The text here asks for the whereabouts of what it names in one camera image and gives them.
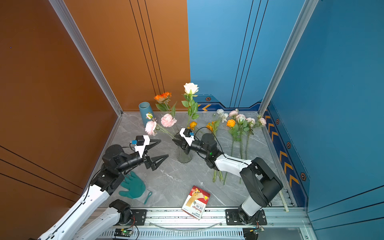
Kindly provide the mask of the white ranunculus flower stem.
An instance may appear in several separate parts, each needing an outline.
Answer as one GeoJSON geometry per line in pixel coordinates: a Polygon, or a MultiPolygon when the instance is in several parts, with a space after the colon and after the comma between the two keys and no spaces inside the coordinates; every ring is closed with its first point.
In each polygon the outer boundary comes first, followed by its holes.
{"type": "MultiPolygon", "coordinates": [[[[207,128],[213,133],[214,136],[216,136],[220,124],[227,121],[228,116],[229,115],[225,113],[223,109],[218,109],[213,115],[215,119],[207,125],[207,128]]],[[[213,183],[216,182],[217,178],[219,178],[219,181],[224,180],[222,173],[220,171],[214,170],[213,183]]]]}

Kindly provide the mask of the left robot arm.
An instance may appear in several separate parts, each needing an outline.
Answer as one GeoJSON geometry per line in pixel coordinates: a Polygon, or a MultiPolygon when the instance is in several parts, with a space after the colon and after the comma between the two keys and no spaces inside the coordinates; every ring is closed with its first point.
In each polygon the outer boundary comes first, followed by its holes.
{"type": "Polygon", "coordinates": [[[155,171],[168,157],[151,158],[148,155],[148,150],[161,140],[152,140],[144,135],[137,136],[134,143],[137,146],[131,154],[125,153],[120,145],[111,145],[106,149],[102,168],[94,175],[85,193],[39,240],[72,240],[91,214],[115,192],[128,171],[142,164],[155,171]]]}

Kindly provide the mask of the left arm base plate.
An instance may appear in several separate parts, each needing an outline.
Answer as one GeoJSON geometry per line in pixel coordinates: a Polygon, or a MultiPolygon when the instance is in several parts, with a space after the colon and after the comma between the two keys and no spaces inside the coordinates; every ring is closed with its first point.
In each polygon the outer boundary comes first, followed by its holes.
{"type": "Polygon", "coordinates": [[[124,210],[120,213],[118,226],[144,226],[147,217],[147,210],[145,209],[133,209],[124,210]]]}

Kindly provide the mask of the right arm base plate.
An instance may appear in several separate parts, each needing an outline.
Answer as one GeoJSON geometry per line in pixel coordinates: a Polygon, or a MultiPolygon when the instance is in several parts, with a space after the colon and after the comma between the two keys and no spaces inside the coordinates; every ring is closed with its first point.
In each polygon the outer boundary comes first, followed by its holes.
{"type": "Polygon", "coordinates": [[[241,209],[226,209],[226,221],[228,226],[237,226],[237,225],[261,225],[266,226],[267,218],[264,210],[257,211],[253,216],[248,216],[241,209]]]}

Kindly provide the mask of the orange flower bunch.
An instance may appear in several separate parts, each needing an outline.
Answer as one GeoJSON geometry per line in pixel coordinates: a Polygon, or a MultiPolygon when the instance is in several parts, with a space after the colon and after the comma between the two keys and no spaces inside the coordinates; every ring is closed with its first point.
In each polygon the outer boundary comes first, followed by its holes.
{"type": "MultiPolygon", "coordinates": [[[[212,121],[206,125],[206,128],[208,128],[214,134],[214,136],[216,136],[216,132],[221,122],[222,120],[212,121]]],[[[235,120],[229,120],[227,121],[227,126],[230,128],[233,128],[235,126],[235,123],[236,123],[235,120]]],[[[197,125],[198,125],[197,122],[191,122],[189,125],[189,129],[194,130],[197,125]]],[[[225,184],[226,180],[223,177],[222,172],[214,170],[213,183],[216,182],[217,178],[219,178],[219,181],[223,181],[223,184],[225,184]]]]}

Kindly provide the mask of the green rubber glove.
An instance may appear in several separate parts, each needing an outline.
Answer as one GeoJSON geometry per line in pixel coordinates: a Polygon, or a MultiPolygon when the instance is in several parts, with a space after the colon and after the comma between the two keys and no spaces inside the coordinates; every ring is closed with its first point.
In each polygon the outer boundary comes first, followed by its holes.
{"type": "Polygon", "coordinates": [[[120,186],[124,188],[123,191],[119,191],[120,196],[137,200],[144,205],[152,195],[152,192],[147,189],[143,180],[132,171],[125,175],[120,186]]]}

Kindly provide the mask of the clear glass vase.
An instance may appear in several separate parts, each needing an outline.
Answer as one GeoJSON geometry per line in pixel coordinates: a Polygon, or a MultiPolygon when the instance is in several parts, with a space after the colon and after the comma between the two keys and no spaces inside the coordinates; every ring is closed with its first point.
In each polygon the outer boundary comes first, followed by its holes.
{"type": "Polygon", "coordinates": [[[182,164],[189,163],[192,160],[192,155],[187,153],[189,147],[183,138],[175,138],[175,144],[178,146],[178,160],[182,164]]]}

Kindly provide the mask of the cream white rose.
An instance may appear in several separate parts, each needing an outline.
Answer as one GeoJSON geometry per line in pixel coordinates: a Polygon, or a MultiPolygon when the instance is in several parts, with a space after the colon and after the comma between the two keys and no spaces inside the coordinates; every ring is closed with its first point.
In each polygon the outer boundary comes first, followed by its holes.
{"type": "Polygon", "coordinates": [[[194,100],[197,96],[197,92],[199,91],[198,85],[194,83],[186,83],[184,84],[183,97],[185,100],[182,101],[182,105],[188,110],[188,127],[193,120],[199,118],[198,115],[198,103],[194,100]]]}

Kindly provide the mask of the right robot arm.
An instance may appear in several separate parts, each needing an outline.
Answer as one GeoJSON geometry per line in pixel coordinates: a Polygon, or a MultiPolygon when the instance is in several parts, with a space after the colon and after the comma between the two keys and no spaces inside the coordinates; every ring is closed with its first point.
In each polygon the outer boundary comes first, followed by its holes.
{"type": "Polygon", "coordinates": [[[194,151],[204,155],[211,169],[238,176],[245,184],[249,196],[239,206],[238,215],[242,224],[251,225],[257,220],[262,208],[283,189],[283,183],[262,158],[244,160],[225,154],[212,133],[203,134],[199,139],[190,129],[182,129],[174,136],[173,142],[186,154],[194,151]]]}

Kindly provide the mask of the right circuit board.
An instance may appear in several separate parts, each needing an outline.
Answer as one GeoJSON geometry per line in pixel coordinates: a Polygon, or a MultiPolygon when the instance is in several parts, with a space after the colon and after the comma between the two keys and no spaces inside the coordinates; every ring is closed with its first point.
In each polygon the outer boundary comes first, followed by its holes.
{"type": "Polygon", "coordinates": [[[245,240],[257,240],[260,233],[264,231],[265,229],[262,226],[256,228],[243,228],[243,237],[245,240]]]}

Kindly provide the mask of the red and white box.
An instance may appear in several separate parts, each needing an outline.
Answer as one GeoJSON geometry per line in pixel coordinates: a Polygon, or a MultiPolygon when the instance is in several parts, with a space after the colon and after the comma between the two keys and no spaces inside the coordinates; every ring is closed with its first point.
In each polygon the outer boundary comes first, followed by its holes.
{"type": "Polygon", "coordinates": [[[211,197],[211,194],[202,190],[197,186],[193,186],[185,203],[182,206],[182,211],[184,211],[189,216],[200,220],[205,212],[205,208],[208,204],[208,201],[211,197]]]}

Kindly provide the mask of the pink rose bunch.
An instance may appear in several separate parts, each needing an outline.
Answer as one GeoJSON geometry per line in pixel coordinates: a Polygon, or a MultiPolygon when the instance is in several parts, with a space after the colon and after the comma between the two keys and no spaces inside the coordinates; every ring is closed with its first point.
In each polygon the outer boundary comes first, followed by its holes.
{"type": "Polygon", "coordinates": [[[231,111],[229,118],[229,120],[236,121],[233,128],[227,126],[232,136],[231,154],[233,154],[235,142],[238,142],[240,144],[240,156],[246,160],[248,159],[250,136],[254,134],[255,129],[266,126],[267,121],[261,115],[257,115],[256,119],[251,117],[247,118],[244,114],[240,114],[238,109],[231,111]]]}

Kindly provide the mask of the green circuit board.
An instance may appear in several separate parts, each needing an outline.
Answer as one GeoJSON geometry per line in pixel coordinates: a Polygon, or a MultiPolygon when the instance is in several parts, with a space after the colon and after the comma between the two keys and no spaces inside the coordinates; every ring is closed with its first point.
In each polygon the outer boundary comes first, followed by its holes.
{"type": "Polygon", "coordinates": [[[117,238],[130,238],[133,236],[133,230],[128,228],[115,229],[114,239],[117,238]]]}

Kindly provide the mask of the pink peony flower stem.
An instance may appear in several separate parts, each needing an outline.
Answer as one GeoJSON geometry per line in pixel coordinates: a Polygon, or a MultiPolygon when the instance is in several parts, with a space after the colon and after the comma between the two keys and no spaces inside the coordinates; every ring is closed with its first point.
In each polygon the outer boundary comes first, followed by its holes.
{"type": "Polygon", "coordinates": [[[148,120],[148,122],[145,126],[145,132],[149,136],[155,136],[158,132],[162,132],[171,137],[172,139],[175,138],[175,134],[172,134],[168,130],[168,128],[172,128],[177,123],[177,120],[171,114],[165,114],[161,118],[160,124],[157,123],[154,115],[151,113],[146,114],[146,119],[148,120]]]}

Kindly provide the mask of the orange gerbera flower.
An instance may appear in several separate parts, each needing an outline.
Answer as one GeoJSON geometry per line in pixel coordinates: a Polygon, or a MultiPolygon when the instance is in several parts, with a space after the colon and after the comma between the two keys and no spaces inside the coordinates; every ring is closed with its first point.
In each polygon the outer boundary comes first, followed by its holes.
{"type": "Polygon", "coordinates": [[[174,118],[176,115],[177,102],[175,102],[174,105],[171,106],[170,105],[171,97],[172,97],[172,93],[165,92],[160,95],[156,95],[154,99],[157,102],[156,107],[159,111],[168,113],[174,118]]]}

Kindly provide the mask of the teal cylindrical vase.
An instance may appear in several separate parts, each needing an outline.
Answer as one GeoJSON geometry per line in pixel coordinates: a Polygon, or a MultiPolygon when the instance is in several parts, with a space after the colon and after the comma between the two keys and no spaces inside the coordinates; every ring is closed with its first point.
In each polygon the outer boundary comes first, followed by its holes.
{"type": "Polygon", "coordinates": [[[143,121],[144,127],[147,125],[147,122],[153,118],[153,110],[149,102],[142,102],[139,104],[139,110],[141,118],[143,121]]]}

